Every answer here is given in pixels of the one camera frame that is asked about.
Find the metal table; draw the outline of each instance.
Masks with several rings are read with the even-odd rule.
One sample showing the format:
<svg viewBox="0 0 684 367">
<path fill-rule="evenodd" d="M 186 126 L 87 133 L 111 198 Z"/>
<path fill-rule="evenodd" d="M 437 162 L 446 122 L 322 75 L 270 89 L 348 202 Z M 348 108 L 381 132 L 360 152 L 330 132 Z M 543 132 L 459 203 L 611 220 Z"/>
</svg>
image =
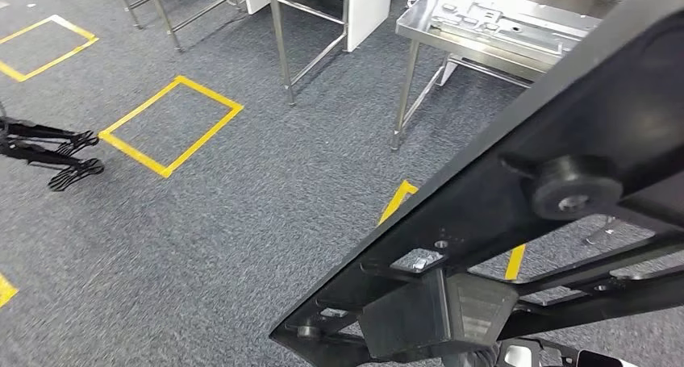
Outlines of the metal table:
<svg viewBox="0 0 684 367">
<path fill-rule="evenodd" d="M 529 87 L 600 23 L 610 0 L 418 0 L 398 20 L 411 39 L 391 147 L 398 149 L 410 117 L 434 85 L 457 67 Z M 420 44 L 448 55 L 407 110 Z"/>
<path fill-rule="evenodd" d="M 338 23 L 343 27 L 342 29 L 342 34 L 338 36 L 336 39 L 334 39 L 326 48 L 323 49 L 323 51 L 318 54 L 311 62 L 309 62 L 308 65 L 304 66 L 304 68 L 297 73 L 294 77 L 292 77 L 292 74 L 290 73 L 290 64 L 287 61 L 287 51 L 285 49 L 285 41 L 283 39 L 283 33 L 282 33 L 282 13 L 280 10 L 280 4 L 285 4 L 287 6 L 291 6 L 293 8 L 296 8 L 298 10 L 302 10 L 304 12 L 307 12 L 308 14 L 316 15 L 320 18 L 329 20 L 333 23 Z M 287 94 L 287 103 L 291 106 L 294 105 L 294 94 L 292 92 L 292 86 L 297 83 L 304 74 L 308 73 L 309 70 L 311 70 L 317 63 L 319 63 L 332 49 L 339 43 L 341 43 L 344 38 L 347 37 L 348 33 L 348 13 L 349 13 L 349 0 L 344 0 L 344 6 L 343 6 L 343 12 L 342 12 L 342 19 L 338 19 L 334 16 L 330 16 L 326 13 L 323 13 L 319 10 L 316 10 L 314 8 L 311 8 L 309 6 L 305 6 L 303 4 L 300 4 L 298 2 L 292 2 L 290 0 L 270 0 L 270 6 L 271 6 L 271 13 L 273 14 L 273 30 L 275 31 L 276 34 L 276 42 L 277 42 L 277 49 L 278 49 L 278 56 L 280 58 L 280 68 L 281 68 L 281 75 L 282 75 L 282 83 L 285 87 L 285 91 Z"/>
</svg>

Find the white panel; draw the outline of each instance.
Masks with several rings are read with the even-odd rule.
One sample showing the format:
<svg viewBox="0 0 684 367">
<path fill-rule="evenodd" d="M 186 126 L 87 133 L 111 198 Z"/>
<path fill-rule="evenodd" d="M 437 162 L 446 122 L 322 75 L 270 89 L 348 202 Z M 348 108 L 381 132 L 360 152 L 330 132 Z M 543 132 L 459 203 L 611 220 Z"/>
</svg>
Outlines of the white panel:
<svg viewBox="0 0 684 367">
<path fill-rule="evenodd" d="M 532 365 L 532 350 L 519 345 L 509 346 L 503 361 L 513 367 L 535 367 Z"/>
<path fill-rule="evenodd" d="M 390 15 L 390 0 L 349 0 L 349 36 L 351 52 Z"/>
<path fill-rule="evenodd" d="M 271 3 L 270 0 L 245 0 L 245 2 L 247 3 L 247 12 L 250 15 L 254 15 L 261 8 L 268 6 Z"/>
</svg>

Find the black metal frame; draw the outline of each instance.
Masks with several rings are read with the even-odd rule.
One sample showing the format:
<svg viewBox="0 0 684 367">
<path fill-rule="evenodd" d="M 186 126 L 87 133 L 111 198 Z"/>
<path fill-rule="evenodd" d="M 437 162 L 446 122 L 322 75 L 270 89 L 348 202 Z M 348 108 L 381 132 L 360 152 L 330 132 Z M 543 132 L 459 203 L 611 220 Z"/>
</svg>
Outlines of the black metal frame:
<svg viewBox="0 0 684 367">
<path fill-rule="evenodd" d="M 374 358 L 363 336 L 340 330 L 371 302 L 426 274 L 465 273 L 593 213 L 655 235 L 509 284 L 520 296 L 555 286 L 577 293 L 544 305 L 519 300 L 499 339 L 684 305 L 684 265 L 639 279 L 610 273 L 684 249 L 682 48 L 684 0 L 618 6 L 319 281 L 271 338 L 317 366 L 415 359 Z M 595 198 L 569 209 L 568 218 L 540 212 L 553 196 L 577 191 Z M 390 267 L 415 248 L 444 259 L 420 274 Z M 321 315 L 325 308 L 348 313 Z"/>
<path fill-rule="evenodd" d="M 4 113 L 1 102 L 0 111 Z M 0 155 L 60 171 L 48 183 L 53 191 L 66 190 L 76 181 L 104 171 L 104 165 L 98 159 L 83 160 L 73 156 L 98 142 L 99 138 L 92 131 L 77 133 L 0 115 Z M 57 145 L 57 148 L 46 149 L 42 144 Z"/>
</svg>

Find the steel tabletop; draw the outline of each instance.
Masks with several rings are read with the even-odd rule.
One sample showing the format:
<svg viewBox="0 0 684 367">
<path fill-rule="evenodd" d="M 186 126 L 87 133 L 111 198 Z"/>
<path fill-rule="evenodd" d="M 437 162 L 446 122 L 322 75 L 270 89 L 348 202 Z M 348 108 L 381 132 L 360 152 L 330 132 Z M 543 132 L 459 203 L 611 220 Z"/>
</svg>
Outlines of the steel tabletop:
<svg viewBox="0 0 684 367">
<path fill-rule="evenodd" d="M 470 2 L 473 7 L 461 9 L 472 13 L 476 6 L 482 9 L 482 16 L 471 19 L 460 14 L 454 18 L 462 19 L 460 24 L 449 21 L 450 16 L 458 15 L 459 6 L 470 6 Z M 529 87 L 594 29 L 614 5 L 612 0 L 417 0 L 396 24 L 396 33 L 411 39 L 411 49 L 392 148 L 398 148 L 403 128 L 427 92 L 435 84 L 443 84 L 456 65 Z M 484 21 L 495 23 L 491 35 L 487 35 Z M 522 30 L 513 27 L 520 25 Z M 444 50 L 450 56 L 407 111 L 420 44 Z"/>
</svg>

